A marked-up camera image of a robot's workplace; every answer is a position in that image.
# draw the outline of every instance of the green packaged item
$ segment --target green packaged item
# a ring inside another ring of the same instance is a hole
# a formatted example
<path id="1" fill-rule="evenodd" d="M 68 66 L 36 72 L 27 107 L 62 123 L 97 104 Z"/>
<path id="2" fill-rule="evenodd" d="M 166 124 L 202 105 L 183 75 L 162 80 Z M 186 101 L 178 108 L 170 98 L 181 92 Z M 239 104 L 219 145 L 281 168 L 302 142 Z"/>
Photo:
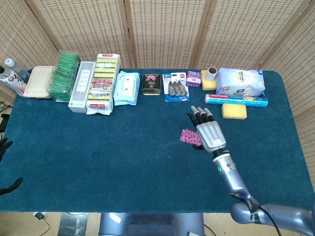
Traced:
<path id="1" fill-rule="evenodd" d="M 76 52 L 59 50 L 58 60 L 49 85 L 52 98 L 60 102 L 68 102 L 80 65 L 80 57 Z"/>

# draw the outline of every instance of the woven screen panel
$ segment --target woven screen panel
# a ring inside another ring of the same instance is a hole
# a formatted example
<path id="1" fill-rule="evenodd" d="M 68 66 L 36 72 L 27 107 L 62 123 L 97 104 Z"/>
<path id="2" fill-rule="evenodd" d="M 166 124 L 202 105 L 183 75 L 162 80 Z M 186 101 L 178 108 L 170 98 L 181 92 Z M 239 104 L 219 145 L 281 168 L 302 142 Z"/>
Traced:
<path id="1" fill-rule="evenodd" d="M 315 119 L 298 127 L 297 131 L 299 133 L 311 181 L 313 187 L 315 187 Z"/>
<path id="2" fill-rule="evenodd" d="M 281 74 L 295 117 L 315 106 L 315 9 L 292 32 L 265 69 Z"/>
<path id="3" fill-rule="evenodd" d="M 205 0 L 130 0 L 138 67 L 188 68 L 204 5 Z"/>
<path id="4" fill-rule="evenodd" d="M 26 69 L 54 63 L 57 49 L 46 41 L 19 1 L 2 1 L 0 12 L 0 64 L 6 58 L 18 60 Z M 2 98 L 13 103 L 15 95 L 0 83 Z"/>
<path id="5" fill-rule="evenodd" d="M 197 68 L 251 69 L 301 0 L 217 0 Z"/>
<path id="6" fill-rule="evenodd" d="M 62 49 L 79 52 L 81 60 L 98 53 L 121 55 L 129 67 L 125 36 L 116 0 L 33 0 Z"/>

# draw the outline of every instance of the beige plastic container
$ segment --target beige plastic container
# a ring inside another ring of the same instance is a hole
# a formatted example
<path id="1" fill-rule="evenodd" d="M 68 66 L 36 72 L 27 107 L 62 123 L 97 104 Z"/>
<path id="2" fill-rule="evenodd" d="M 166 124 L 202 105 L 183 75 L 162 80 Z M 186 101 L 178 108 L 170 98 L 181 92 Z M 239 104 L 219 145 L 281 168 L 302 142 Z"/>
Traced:
<path id="1" fill-rule="evenodd" d="M 26 85 L 24 96 L 35 98 L 51 98 L 47 92 L 51 81 L 53 66 L 36 66 L 31 72 L 28 84 Z"/>

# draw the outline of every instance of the robotic arm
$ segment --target robotic arm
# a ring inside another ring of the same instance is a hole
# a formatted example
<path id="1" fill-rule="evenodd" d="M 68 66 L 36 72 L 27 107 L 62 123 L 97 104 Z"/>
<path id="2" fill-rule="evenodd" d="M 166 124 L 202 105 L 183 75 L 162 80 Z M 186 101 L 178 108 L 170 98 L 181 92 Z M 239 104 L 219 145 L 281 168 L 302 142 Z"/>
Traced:
<path id="1" fill-rule="evenodd" d="M 232 218 L 239 224 L 264 224 L 275 226 L 279 235 L 280 228 L 295 231 L 308 236 L 315 236 L 312 214 L 305 209 L 279 206 L 273 204 L 260 205 L 245 186 L 236 166 L 225 149 L 226 140 L 212 113 L 194 106 L 193 114 L 187 113 L 195 126 L 202 143 L 202 147 L 213 154 L 213 162 L 221 175 L 223 182 L 232 197 L 240 201 L 231 208 Z M 315 203 L 313 204 L 313 218 L 315 218 Z"/>

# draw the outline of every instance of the yellow sponge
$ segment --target yellow sponge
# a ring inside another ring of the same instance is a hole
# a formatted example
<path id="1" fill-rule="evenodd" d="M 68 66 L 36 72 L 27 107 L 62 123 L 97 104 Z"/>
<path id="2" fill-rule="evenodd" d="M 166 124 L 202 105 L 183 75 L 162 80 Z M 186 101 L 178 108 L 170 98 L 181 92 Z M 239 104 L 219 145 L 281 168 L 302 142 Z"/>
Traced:
<path id="1" fill-rule="evenodd" d="M 204 91 L 216 90 L 217 89 L 217 80 L 207 81 L 206 75 L 207 75 L 207 70 L 202 70 L 201 71 L 202 90 L 204 90 Z"/>
<path id="2" fill-rule="evenodd" d="M 245 105 L 224 103 L 222 105 L 222 117 L 228 119 L 246 119 Z"/>

